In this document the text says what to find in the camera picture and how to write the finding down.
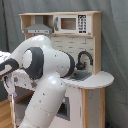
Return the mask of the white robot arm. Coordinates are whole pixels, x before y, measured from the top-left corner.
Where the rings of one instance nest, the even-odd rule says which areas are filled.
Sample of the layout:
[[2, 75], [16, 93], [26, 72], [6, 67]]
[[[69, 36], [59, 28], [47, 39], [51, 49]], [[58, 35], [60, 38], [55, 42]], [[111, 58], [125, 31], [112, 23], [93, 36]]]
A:
[[9, 73], [23, 69], [31, 80], [37, 81], [35, 92], [18, 128], [48, 128], [56, 116], [66, 92], [63, 77], [75, 68], [74, 58], [52, 47], [44, 35], [23, 41], [0, 64], [0, 80]]

